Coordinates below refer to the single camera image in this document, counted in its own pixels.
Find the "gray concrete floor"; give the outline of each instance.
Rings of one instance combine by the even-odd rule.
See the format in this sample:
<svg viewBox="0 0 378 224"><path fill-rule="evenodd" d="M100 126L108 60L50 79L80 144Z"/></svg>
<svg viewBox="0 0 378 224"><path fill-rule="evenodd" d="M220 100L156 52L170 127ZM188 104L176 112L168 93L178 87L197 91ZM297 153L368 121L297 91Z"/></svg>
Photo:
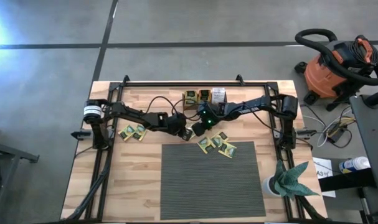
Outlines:
<svg viewBox="0 0 378 224"><path fill-rule="evenodd" d="M111 2L0 1L0 44L101 43ZM342 40L359 34L378 40L378 0L120 0L109 42L294 41L307 28L331 29ZM59 219L77 145L70 133L82 122L98 54L98 49L0 50L0 142L40 154L37 164L21 162L3 223ZM302 99L306 86L293 67L315 55L305 47L108 49L100 80L124 75L132 80L231 80L241 74L247 80L294 80ZM329 122L344 106L330 113L313 108ZM305 124L321 129L313 120ZM313 155L364 155L356 126L351 130L354 138L345 149L325 144ZM360 221L352 216L357 212L336 210L345 201L328 198L326 204L334 220Z"/></svg>

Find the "potted plant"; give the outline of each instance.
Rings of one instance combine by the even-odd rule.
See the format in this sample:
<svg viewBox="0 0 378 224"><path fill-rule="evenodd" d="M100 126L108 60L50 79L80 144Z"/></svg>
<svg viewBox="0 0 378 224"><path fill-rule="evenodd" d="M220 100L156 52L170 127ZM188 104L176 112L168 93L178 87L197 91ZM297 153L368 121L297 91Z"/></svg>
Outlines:
<svg viewBox="0 0 378 224"><path fill-rule="evenodd" d="M284 171L283 162L279 160L276 165L275 175L271 175L263 180L263 191L271 196L289 196L291 199L294 199L294 195L319 195L307 186L298 183L298 177L306 170L308 163L309 162L304 162L294 168Z"/></svg>

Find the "vacuum hose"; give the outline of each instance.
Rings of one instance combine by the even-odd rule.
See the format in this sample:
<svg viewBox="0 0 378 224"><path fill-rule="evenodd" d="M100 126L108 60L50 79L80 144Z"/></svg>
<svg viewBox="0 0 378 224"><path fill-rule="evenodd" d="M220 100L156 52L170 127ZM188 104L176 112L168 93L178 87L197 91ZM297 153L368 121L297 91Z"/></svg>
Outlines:
<svg viewBox="0 0 378 224"><path fill-rule="evenodd" d="M333 32L326 29L307 29L303 30L295 35L295 41L297 43L302 44L306 47L310 47L312 49L317 50L320 52L323 56L327 57L329 59L329 66L331 66L333 69L335 69L337 72L339 72L340 75L343 77L353 80L355 82L360 82L363 85L370 85L370 86L377 86L378 85L378 62L376 66L374 67L374 71L376 72L377 78L371 78L371 77L364 77L362 75L358 75L356 73L350 72L348 69L343 67L337 59L334 57L333 53L323 44L320 44L318 42L314 42L308 39L303 38L306 35L323 35L328 38L328 40L334 41L337 40L337 37Z"/></svg>

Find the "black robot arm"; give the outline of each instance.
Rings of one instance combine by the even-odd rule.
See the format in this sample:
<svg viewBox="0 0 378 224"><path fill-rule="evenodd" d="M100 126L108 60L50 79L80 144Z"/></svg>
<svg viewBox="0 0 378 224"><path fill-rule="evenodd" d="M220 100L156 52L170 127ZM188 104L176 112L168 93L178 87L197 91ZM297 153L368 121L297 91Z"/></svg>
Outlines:
<svg viewBox="0 0 378 224"><path fill-rule="evenodd" d="M281 101L281 109L274 108L273 101ZM297 109L298 99L289 95L262 96L242 103L219 103L218 105L203 103L197 110L201 122L197 122L192 128L194 133L200 136L220 121L232 121L243 114L267 111L282 120L281 131L278 131L280 133L278 145L285 149L294 149L296 134L293 121L296 118Z"/></svg>
<svg viewBox="0 0 378 224"><path fill-rule="evenodd" d="M108 116L102 118L102 106L110 110ZM184 138L186 133L186 117L182 113L168 116L165 112L144 113L126 106L123 102L109 103L107 100L87 100L83 120L90 124L93 131L93 148L104 149L109 146L106 124L113 118L122 118L142 124L150 131L162 131L173 136Z"/></svg>

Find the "wooden tabletop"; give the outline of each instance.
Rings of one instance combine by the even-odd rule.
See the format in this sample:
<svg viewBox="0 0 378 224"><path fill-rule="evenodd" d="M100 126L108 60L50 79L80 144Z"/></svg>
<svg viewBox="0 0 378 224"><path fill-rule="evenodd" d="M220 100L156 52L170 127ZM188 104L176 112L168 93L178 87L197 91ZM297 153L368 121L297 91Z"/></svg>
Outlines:
<svg viewBox="0 0 378 224"><path fill-rule="evenodd" d="M276 81L280 93L296 96L293 81ZM90 93L91 99L107 98L110 82L94 82ZM227 100L240 103L242 101L258 98L265 94L263 87L240 86L225 87ZM182 93L188 87L124 87L122 100L127 106L137 110L146 110L149 102L158 95L165 96L173 103L182 98ZM157 99L152 104L150 111L166 111L170 114L171 105L163 100ZM268 113L257 112L257 115L269 124ZM127 124L136 127L136 124L123 119L118 120L117 130L123 129ZM295 128L303 128L303 118L300 107L298 116L294 121ZM238 119L229 122L220 122L206 136L212 136L218 131L225 132L229 142L253 141L256 148L257 163L261 181L273 175L276 166L276 154L273 145L271 130L262 125L253 114L240 116ZM200 137L190 140L196 143ZM104 222L168 222L160 220L160 190L161 190L161 148L162 144L186 143L176 136L166 133L148 131L144 139L139 142L133 138L127 142L116 137L113 160L111 163L110 178L106 196L106 204L103 213ZM92 145L92 140L80 141L77 152L80 152ZM92 178L93 165L96 151L91 149L79 155L73 163L69 186L62 210L62 218L69 216L86 196ZM309 166L299 178L299 182L308 186L314 192L321 195L319 182L316 176L316 169L312 160L312 153L308 146L297 144L293 150L295 164L309 161ZM97 213L97 205L100 190L95 196L95 203L92 214ZM322 196L306 197L310 204L324 217L327 217L326 208ZM263 194L265 203L265 217L239 217L239 218L211 218L200 220L171 220L172 222L283 222L286 221L283 199ZM291 202L294 217L296 206Z"/></svg>

